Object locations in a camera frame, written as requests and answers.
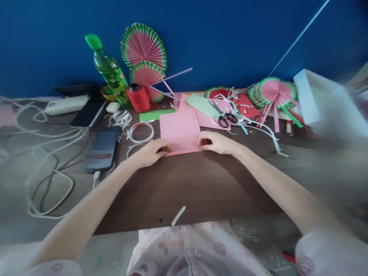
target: pajamas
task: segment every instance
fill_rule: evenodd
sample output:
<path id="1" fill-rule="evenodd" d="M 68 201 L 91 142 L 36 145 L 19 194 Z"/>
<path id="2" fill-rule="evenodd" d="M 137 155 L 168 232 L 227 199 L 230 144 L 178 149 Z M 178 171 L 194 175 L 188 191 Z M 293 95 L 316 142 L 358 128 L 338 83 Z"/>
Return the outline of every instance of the pajamas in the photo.
<path id="1" fill-rule="evenodd" d="M 299 274 L 368 275 L 368 245 L 331 230 L 311 232 L 296 246 Z M 24 276 L 80 276 L 69 260 L 40 264 Z M 232 232 L 228 221 L 139 231 L 130 276 L 257 275 L 271 276 L 259 259 Z"/>

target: white power bank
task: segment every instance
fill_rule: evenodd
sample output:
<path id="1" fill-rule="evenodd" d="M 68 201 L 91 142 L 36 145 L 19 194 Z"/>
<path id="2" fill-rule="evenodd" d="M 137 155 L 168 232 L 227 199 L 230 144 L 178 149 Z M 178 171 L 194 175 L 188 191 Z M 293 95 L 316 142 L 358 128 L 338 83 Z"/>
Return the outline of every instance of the white power bank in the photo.
<path id="1" fill-rule="evenodd" d="M 76 97 L 54 100 L 47 104 L 45 113 L 48 115 L 59 115 L 73 111 L 81 110 L 91 97 L 81 95 Z"/>

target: red spool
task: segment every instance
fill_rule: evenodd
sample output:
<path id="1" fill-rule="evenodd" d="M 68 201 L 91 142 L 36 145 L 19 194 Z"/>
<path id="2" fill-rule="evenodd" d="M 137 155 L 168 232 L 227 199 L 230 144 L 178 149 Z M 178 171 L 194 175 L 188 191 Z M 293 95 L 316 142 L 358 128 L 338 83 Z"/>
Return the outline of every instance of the red spool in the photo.
<path id="1" fill-rule="evenodd" d="M 128 97 L 137 112 L 147 112 L 151 108 L 150 99 L 143 86 L 139 84 L 131 84 L 126 91 Z"/>

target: watermelon paper fan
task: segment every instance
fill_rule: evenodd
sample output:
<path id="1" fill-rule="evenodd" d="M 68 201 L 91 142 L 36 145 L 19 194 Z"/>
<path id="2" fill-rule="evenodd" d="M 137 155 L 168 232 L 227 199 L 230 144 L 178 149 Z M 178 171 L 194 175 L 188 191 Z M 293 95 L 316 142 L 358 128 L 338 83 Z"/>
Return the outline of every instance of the watermelon paper fan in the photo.
<path id="1" fill-rule="evenodd" d="M 218 96 L 223 95 L 224 97 L 229 97 L 231 91 L 233 89 L 227 88 L 224 86 L 216 86 L 212 87 L 209 90 L 207 90 L 205 97 L 206 98 L 217 98 Z"/>
<path id="2" fill-rule="evenodd" d="M 303 125 L 296 119 L 288 109 L 294 105 L 300 106 L 296 102 L 297 90 L 291 82 L 285 82 L 279 78 L 269 77 L 256 84 L 248 93 L 253 103 L 262 108 L 260 123 L 264 123 L 271 108 L 273 108 L 275 132 L 279 132 L 279 121 L 277 109 L 282 109 L 298 127 Z"/>
<path id="3" fill-rule="evenodd" d="M 154 29 L 145 24 L 134 23 L 127 28 L 121 50 L 123 60 L 129 68 L 141 61 L 150 61 L 163 72 L 166 71 L 167 60 L 164 44 Z"/>
<path id="4" fill-rule="evenodd" d="M 141 61 L 130 68 L 129 77 L 130 83 L 144 86 L 152 102 L 159 102 L 164 97 L 163 94 L 151 87 L 151 85 L 164 77 L 164 72 L 156 64 L 149 61 Z"/>

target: child's hand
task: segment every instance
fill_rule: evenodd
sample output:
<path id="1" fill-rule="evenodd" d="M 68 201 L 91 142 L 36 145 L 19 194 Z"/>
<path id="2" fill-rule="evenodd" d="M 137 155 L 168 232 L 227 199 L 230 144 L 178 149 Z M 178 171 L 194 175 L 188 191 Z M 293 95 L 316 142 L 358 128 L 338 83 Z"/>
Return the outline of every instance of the child's hand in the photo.
<path id="1" fill-rule="evenodd" d="M 171 151 L 172 149 L 168 140 L 151 140 L 143 148 L 129 157 L 127 161 L 131 163 L 135 169 L 149 167 L 161 157 L 168 155 Z"/>
<path id="2" fill-rule="evenodd" d="M 241 145 L 217 132 L 202 131 L 198 139 L 198 146 L 200 150 L 234 155 Z"/>

